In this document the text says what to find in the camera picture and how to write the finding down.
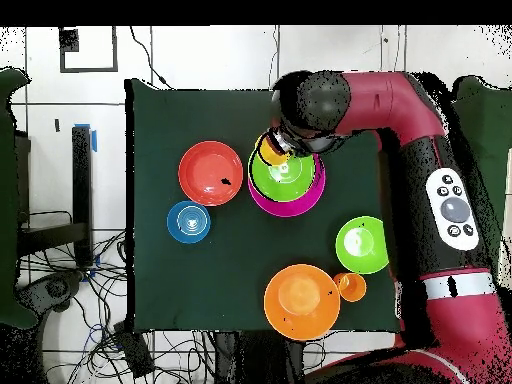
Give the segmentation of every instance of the magenta bowl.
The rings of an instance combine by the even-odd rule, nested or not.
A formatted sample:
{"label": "magenta bowl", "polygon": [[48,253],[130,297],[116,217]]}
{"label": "magenta bowl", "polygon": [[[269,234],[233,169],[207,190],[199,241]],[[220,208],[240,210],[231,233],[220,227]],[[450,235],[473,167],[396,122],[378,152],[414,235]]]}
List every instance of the magenta bowl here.
{"label": "magenta bowl", "polygon": [[315,178],[311,183],[311,187],[303,196],[291,202],[275,202],[262,196],[258,190],[253,187],[251,178],[247,178],[249,192],[256,204],[265,212],[280,218],[291,218],[293,216],[302,215],[315,206],[316,202],[322,197],[326,176],[322,159],[316,154],[314,154],[313,157],[315,160]]}

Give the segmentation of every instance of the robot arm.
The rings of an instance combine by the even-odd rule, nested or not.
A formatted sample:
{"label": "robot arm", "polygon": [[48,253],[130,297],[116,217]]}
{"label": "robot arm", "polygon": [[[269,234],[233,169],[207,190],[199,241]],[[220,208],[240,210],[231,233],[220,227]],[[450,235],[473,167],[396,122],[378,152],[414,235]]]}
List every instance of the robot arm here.
{"label": "robot arm", "polygon": [[469,198],[442,117],[421,84],[404,72],[295,72],[275,84],[272,114],[260,154],[267,143],[273,159],[331,152],[360,130],[377,136],[399,318],[415,332],[421,310],[433,341],[381,363],[424,366],[456,384],[511,383],[510,339],[472,208],[481,199]]}

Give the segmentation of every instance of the green bowl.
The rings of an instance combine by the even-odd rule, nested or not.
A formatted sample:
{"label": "green bowl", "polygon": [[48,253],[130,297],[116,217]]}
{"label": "green bowl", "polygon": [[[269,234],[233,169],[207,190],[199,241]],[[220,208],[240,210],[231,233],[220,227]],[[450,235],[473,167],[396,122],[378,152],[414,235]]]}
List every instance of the green bowl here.
{"label": "green bowl", "polygon": [[276,202],[292,202],[303,196],[315,177],[313,156],[290,159],[277,166],[268,166],[254,151],[249,160],[249,173],[255,188]]}
{"label": "green bowl", "polygon": [[336,256],[356,274],[373,274],[389,263],[384,225],[371,216],[348,221],[336,237]]}

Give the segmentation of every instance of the blue bowl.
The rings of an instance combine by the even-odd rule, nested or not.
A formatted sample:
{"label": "blue bowl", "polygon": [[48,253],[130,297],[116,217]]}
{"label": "blue bowl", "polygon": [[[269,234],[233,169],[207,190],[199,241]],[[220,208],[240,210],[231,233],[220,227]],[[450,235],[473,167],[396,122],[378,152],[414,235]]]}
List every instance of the blue bowl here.
{"label": "blue bowl", "polygon": [[206,208],[189,200],[176,203],[167,215],[167,229],[181,243],[197,243],[210,231]]}

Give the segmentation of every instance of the small orange bowl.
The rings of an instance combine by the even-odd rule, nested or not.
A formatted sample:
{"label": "small orange bowl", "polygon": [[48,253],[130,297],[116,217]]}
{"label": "small orange bowl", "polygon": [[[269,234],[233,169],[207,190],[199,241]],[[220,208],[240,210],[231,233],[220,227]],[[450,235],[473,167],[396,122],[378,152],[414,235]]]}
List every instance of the small orange bowl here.
{"label": "small orange bowl", "polygon": [[366,294],[366,281],[359,274],[340,273],[333,278],[340,296],[347,302],[357,302]]}
{"label": "small orange bowl", "polygon": [[265,290],[268,322],[293,340],[323,336],[336,322],[340,305],[332,278],[312,265],[291,265],[279,271]]}

